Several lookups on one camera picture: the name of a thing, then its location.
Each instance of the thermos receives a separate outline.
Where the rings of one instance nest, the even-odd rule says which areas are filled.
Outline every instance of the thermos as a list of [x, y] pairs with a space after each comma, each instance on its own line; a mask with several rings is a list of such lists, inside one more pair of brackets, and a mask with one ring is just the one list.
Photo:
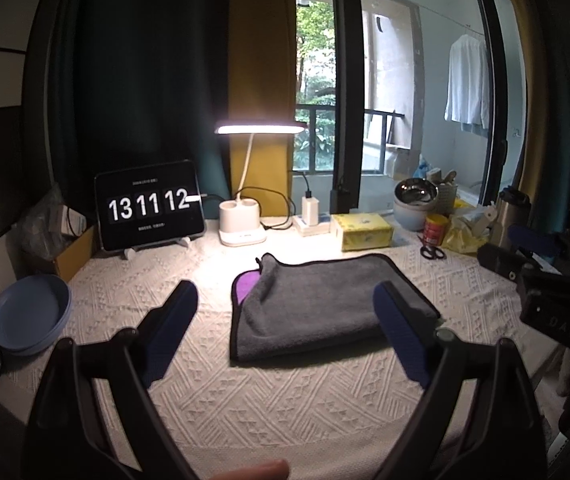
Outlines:
[[508, 186], [498, 194], [496, 202], [497, 217], [492, 223], [489, 242], [500, 248], [511, 250], [512, 243], [507, 235], [510, 225], [527, 225], [531, 203], [529, 196], [522, 191]]

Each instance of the dark curtain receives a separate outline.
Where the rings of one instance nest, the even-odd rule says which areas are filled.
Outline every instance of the dark curtain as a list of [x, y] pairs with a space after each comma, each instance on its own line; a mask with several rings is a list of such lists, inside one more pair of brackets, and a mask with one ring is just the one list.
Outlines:
[[[62, 0], [50, 60], [50, 145], [67, 200], [92, 211], [97, 173], [190, 158], [229, 195], [228, 0]], [[215, 201], [206, 215], [217, 215]]]

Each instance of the blue bowl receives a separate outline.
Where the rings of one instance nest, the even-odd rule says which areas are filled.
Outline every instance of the blue bowl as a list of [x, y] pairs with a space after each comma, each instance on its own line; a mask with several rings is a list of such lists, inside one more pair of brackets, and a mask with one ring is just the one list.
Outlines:
[[72, 293], [53, 274], [28, 276], [0, 294], [0, 346], [11, 354], [33, 355], [59, 337], [68, 322]]

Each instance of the metal bowl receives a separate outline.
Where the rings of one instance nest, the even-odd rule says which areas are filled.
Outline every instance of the metal bowl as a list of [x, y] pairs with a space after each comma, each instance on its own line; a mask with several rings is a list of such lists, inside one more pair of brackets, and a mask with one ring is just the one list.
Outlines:
[[429, 180], [408, 178], [398, 183], [394, 194], [403, 204], [423, 208], [423, 206], [430, 205], [436, 200], [438, 188]]

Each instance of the finger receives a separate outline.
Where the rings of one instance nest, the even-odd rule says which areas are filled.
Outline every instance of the finger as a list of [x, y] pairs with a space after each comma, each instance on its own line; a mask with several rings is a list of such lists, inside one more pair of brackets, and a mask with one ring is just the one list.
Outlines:
[[210, 480], [287, 480], [289, 464], [285, 460], [274, 460], [253, 467], [244, 467], [219, 473]]

